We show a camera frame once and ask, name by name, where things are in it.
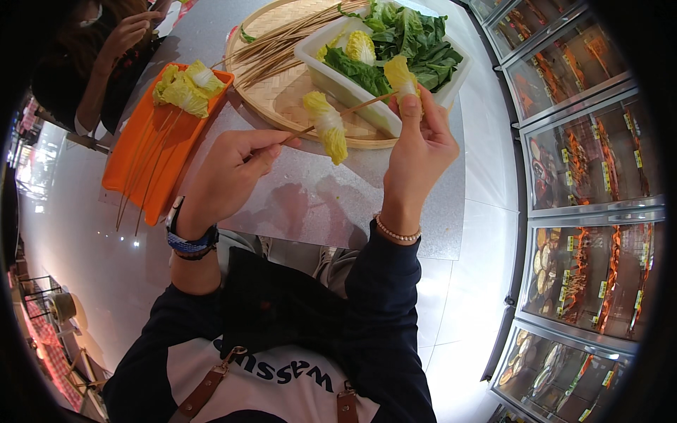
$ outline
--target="table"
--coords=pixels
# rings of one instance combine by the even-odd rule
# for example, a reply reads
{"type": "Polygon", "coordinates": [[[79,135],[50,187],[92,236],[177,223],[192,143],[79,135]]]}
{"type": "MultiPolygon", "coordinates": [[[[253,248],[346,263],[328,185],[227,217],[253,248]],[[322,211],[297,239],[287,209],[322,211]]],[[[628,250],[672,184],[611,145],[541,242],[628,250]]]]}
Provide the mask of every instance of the table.
{"type": "MultiPolygon", "coordinates": [[[[200,0],[177,24],[142,74],[121,121],[131,115],[141,95],[168,62],[207,66],[219,61],[230,30],[269,0],[200,0]]],[[[218,134],[226,130],[266,129],[264,122],[229,89],[227,103],[200,136],[201,144],[186,171],[184,194],[218,134]]],[[[458,98],[449,115],[453,136],[464,152],[458,98]]],[[[360,249],[367,241],[369,222],[383,201],[383,175],[390,149],[349,150],[334,166],[322,146],[303,140],[299,149],[284,148],[270,174],[261,178],[249,201],[222,228],[290,241],[360,249]]],[[[423,208],[422,242],[418,255],[458,260],[465,198],[464,154],[437,182],[423,208]]]]}

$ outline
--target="beaded bracelet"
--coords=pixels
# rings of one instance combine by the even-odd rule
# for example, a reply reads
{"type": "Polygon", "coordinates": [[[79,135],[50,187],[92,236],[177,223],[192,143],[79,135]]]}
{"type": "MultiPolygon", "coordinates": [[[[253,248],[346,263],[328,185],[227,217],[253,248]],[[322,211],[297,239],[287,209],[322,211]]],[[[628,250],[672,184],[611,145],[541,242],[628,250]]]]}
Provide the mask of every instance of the beaded bracelet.
{"type": "Polygon", "coordinates": [[[374,214],[374,219],[376,219],[376,224],[378,225],[379,228],[381,228],[381,230],[383,232],[385,232],[386,235],[391,236],[391,237],[393,237],[397,240],[400,240],[400,241],[414,241],[414,240],[417,240],[422,234],[421,226],[419,226],[418,231],[414,235],[410,235],[410,236],[397,235],[396,233],[393,233],[390,229],[386,228],[383,225],[383,223],[381,223],[380,213],[374,214]]]}

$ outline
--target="person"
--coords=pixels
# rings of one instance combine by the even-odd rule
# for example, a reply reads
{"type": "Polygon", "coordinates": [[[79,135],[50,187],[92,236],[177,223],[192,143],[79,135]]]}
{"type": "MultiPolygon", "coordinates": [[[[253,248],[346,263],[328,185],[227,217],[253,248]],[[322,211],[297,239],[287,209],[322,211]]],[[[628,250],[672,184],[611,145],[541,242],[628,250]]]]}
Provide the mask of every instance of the person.
{"type": "Polygon", "coordinates": [[[289,134],[218,136],[168,217],[171,284],[104,386],[111,422],[435,421],[416,346],[416,252],[423,203],[459,149],[446,110],[420,90],[401,110],[391,100],[401,137],[347,299],[234,233],[220,231],[214,251],[211,228],[247,201],[289,134]]]}
{"type": "Polygon", "coordinates": [[[46,111],[78,135],[99,120],[114,133],[160,39],[152,34],[172,0],[81,0],[32,76],[46,111]]]}

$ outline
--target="woven bamboo basket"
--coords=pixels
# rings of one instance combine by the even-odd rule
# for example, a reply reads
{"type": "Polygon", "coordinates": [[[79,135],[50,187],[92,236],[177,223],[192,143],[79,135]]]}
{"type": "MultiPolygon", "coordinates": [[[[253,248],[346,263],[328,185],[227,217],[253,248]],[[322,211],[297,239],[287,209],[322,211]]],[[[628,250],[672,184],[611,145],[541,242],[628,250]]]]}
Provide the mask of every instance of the woven bamboo basket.
{"type": "MultiPolygon", "coordinates": [[[[275,28],[303,16],[313,14],[336,5],[337,0],[277,0],[263,6],[242,22],[242,28],[248,35],[259,37],[275,28]]],[[[239,29],[233,32],[225,51],[225,56],[244,47],[246,43],[240,37],[239,29]]],[[[303,95],[310,91],[319,91],[310,80],[305,64],[260,81],[247,88],[238,87],[238,76],[246,70],[246,66],[238,63],[225,63],[225,69],[235,75],[235,90],[242,99],[264,120],[283,131],[297,132],[311,126],[308,113],[303,108],[303,95]]],[[[346,107],[327,95],[327,100],[339,112],[346,107]]],[[[390,138],[377,131],[372,125],[355,113],[343,117],[347,129],[348,147],[377,149],[395,145],[397,138],[390,138]]],[[[318,141],[318,135],[311,131],[303,136],[318,141]]]]}

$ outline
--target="shoe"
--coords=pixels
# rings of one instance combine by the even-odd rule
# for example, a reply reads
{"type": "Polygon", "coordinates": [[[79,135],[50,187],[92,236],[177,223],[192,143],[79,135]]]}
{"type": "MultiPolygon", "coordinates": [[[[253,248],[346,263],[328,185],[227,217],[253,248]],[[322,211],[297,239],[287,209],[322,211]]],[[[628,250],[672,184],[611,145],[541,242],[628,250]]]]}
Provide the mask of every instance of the shoe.
{"type": "Polygon", "coordinates": [[[269,260],[270,249],[273,248],[273,238],[269,236],[256,236],[256,238],[261,243],[261,254],[263,258],[269,260]]]}
{"type": "Polygon", "coordinates": [[[320,247],[320,259],[318,261],[318,266],[315,268],[315,271],[313,272],[313,277],[315,279],[317,279],[318,275],[324,269],[324,267],[327,266],[329,263],[331,263],[335,253],[336,247],[325,247],[325,246],[320,247]]]}

